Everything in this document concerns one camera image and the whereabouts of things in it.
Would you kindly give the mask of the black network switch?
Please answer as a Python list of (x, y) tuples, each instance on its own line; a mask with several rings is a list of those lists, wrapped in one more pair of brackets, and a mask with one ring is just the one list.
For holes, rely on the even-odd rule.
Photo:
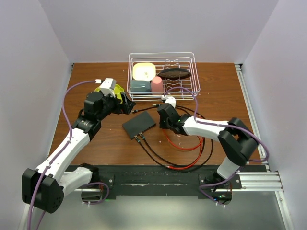
[(134, 139), (135, 136), (138, 136), (140, 133), (143, 133), (154, 126), (156, 126), (156, 122), (147, 111), (142, 112), (122, 124), (123, 129), (130, 139)]

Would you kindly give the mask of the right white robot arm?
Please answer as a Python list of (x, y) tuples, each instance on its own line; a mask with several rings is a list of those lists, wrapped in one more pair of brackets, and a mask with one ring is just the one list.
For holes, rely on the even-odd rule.
[(238, 118), (212, 121), (192, 115), (179, 115), (169, 103), (160, 105), (157, 111), (160, 115), (160, 128), (170, 129), (179, 135), (209, 138), (221, 144), (226, 157), (202, 187), (225, 188), (260, 144), (259, 139)]

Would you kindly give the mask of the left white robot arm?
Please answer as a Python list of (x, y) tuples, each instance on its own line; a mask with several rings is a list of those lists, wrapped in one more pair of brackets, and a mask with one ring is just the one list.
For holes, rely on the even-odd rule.
[(130, 114), (136, 105), (124, 92), (121, 98), (102, 92), (87, 94), (84, 108), (71, 130), (56, 150), (36, 169), (26, 169), (22, 174), (22, 200), (48, 213), (54, 213), (64, 197), (86, 185), (99, 184), (98, 169), (83, 163), (69, 174), (65, 170), (75, 156), (93, 139), (101, 128), (101, 121), (110, 114)]

